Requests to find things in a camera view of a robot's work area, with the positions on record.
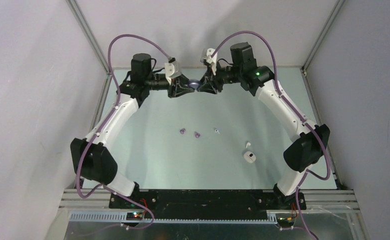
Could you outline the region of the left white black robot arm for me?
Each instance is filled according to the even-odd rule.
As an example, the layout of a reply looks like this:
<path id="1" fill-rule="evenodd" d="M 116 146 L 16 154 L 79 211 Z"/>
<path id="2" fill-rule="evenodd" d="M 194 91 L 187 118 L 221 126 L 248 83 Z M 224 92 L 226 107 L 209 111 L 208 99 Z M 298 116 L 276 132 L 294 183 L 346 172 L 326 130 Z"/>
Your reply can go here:
<path id="1" fill-rule="evenodd" d="M 71 142 L 71 156 L 78 178 L 93 180 L 121 194 L 121 201 L 128 208 L 140 204 L 141 195 L 134 191 L 136 183 L 124 176 L 109 148 L 129 118 L 141 107 L 150 91 L 167 90 L 169 93 L 180 80 L 187 80 L 178 62 L 171 58 L 164 72 L 154 71 L 155 60 L 149 54 L 133 55 L 131 70 L 119 85 L 116 99 L 109 113 L 83 138 Z"/>

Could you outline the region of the white charging case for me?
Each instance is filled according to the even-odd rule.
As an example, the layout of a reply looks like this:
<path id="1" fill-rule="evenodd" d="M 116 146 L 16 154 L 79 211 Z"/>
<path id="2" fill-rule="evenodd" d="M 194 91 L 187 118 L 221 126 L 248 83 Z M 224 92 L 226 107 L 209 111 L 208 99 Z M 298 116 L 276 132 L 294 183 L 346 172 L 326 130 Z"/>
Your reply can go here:
<path id="1" fill-rule="evenodd" d="M 244 154 L 243 154 L 243 157 L 244 157 L 244 159 L 248 162 L 248 163 L 254 163 L 255 161 L 256 161 L 256 155 L 253 153 L 253 152 L 251 152 L 251 151 L 249 151 L 249 150 L 247 150 Z"/>

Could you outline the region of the purple charging case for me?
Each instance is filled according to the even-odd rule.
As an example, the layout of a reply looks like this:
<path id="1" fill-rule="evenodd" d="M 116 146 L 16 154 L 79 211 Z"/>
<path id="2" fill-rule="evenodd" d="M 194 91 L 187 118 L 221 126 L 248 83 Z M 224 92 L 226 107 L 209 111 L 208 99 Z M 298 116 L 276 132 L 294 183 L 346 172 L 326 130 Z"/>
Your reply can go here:
<path id="1" fill-rule="evenodd" d="M 199 80 L 197 80 L 197 79 L 189 79 L 187 85 L 191 89 L 197 91 L 199 89 L 200 85 L 201 85 L 201 82 Z"/>

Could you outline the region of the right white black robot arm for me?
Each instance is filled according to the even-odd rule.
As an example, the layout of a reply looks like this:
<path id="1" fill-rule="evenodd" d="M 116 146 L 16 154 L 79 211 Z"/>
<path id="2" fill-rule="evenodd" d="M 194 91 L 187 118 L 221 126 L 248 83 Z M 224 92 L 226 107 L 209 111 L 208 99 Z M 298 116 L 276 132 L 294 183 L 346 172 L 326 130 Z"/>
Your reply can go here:
<path id="1" fill-rule="evenodd" d="M 304 175 L 325 155 L 330 129 L 308 118 L 276 80 L 275 72 L 258 66 L 252 46 L 247 42 L 230 48 L 232 62 L 221 66 L 214 48 L 205 49 L 201 62 L 207 71 L 201 79 L 199 92 L 217 94 L 225 84 L 239 83 L 253 97 L 265 104 L 286 130 L 292 144 L 284 151 L 286 168 L 276 183 L 274 204 L 286 209 L 294 202 L 294 193 Z"/>

